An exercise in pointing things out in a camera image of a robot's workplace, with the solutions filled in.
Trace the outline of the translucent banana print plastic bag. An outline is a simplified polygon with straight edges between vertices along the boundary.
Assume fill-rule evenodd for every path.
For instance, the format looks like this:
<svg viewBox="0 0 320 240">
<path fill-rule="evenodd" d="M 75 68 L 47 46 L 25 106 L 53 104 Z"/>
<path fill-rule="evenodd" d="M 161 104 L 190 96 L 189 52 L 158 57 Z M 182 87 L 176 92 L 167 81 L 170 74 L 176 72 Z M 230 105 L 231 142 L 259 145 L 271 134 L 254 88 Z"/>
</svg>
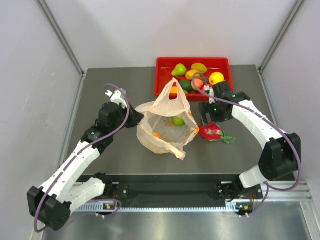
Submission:
<svg viewBox="0 0 320 240">
<path fill-rule="evenodd" d="M 155 154 L 172 154 L 184 160 L 184 147 L 197 136 L 199 127 L 195 121 L 186 94 L 170 94 L 172 87 L 181 88 L 173 78 L 163 88 L 155 101 L 144 103 L 135 108 L 144 118 L 137 126 L 136 136 L 140 143 Z M 184 120 L 185 125 L 175 126 L 173 117 Z M 162 139 L 153 136 L 153 132 Z"/>
</svg>

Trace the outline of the orange fruit taken from bag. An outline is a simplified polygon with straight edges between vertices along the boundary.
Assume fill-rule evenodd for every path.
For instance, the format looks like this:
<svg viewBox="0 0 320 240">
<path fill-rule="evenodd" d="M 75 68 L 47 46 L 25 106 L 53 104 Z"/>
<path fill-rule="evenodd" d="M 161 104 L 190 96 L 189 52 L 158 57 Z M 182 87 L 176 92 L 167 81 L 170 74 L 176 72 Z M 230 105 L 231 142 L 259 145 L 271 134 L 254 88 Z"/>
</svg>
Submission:
<svg viewBox="0 0 320 240">
<path fill-rule="evenodd" d="M 199 79 L 200 77 L 201 77 L 201 74 L 196 69 L 191 69 L 191 70 L 187 71 L 185 74 L 185 78 L 187 80 L 192 80 L 193 78 Z"/>
</svg>

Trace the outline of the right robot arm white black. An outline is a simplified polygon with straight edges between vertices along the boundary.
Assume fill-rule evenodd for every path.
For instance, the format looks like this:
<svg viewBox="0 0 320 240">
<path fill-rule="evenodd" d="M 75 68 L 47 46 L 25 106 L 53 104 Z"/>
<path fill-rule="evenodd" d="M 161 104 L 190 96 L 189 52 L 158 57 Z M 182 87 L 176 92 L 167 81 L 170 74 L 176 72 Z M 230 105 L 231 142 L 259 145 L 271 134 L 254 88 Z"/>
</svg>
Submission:
<svg viewBox="0 0 320 240">
<path fill-rule="evenodd" d="M 234 93 L 226 81 L 198 91 L 209 98 L 198 109 L 202 123 L 222 123 L 238 120 L 255 137 L 262 148 L 258 164 L 233 180 L 233 192 L 245 198 L 252 187 L 274 181 L 301 170 L 301 139 L 296 133 L 288 134 L 274 125 L 244 93 Z"/>
</svg>

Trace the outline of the red strawberry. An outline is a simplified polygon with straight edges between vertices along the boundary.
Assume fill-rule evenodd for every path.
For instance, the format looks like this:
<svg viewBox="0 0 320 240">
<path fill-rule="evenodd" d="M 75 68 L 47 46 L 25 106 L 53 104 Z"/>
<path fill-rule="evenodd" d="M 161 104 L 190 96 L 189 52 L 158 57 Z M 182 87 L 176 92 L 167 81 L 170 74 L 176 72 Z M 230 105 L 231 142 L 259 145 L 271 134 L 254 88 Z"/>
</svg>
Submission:
<svg viewBox="0 0 320 240">
<path fill-rule="evenodd" d="M 225 134 L 225 131 L 215 122 L 209 122 L 207 125 L 198 127 L 198 135 L 207 142 L 223 141 L 231 144 L 235 138 Z"/>
</svg>

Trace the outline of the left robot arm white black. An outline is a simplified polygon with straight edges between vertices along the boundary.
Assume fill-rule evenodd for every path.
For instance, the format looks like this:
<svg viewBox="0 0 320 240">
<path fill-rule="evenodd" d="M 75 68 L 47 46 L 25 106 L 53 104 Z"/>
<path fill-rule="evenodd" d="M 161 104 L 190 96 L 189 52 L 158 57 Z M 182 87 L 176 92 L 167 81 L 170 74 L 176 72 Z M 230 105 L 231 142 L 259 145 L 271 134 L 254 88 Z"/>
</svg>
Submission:
<svg viewBox="0 0 320 240">
<path fill-rule="evenodd" d="M 85 131 L 62 166 L 40 187 L 28 190 L 28 208 L 36 233 L 41 232 L 38 222 L 58 231 L 82 205 L 94 199 L 109 201 L 114 196 L 112 181 L 104 173 L 94 174 L 81 186 L 74 184 L 113 142 L 117 132 L 137 127 L 143 118 L 131 105 L 107 102 L 102 106 L 94 125 Z"/>
</svg>

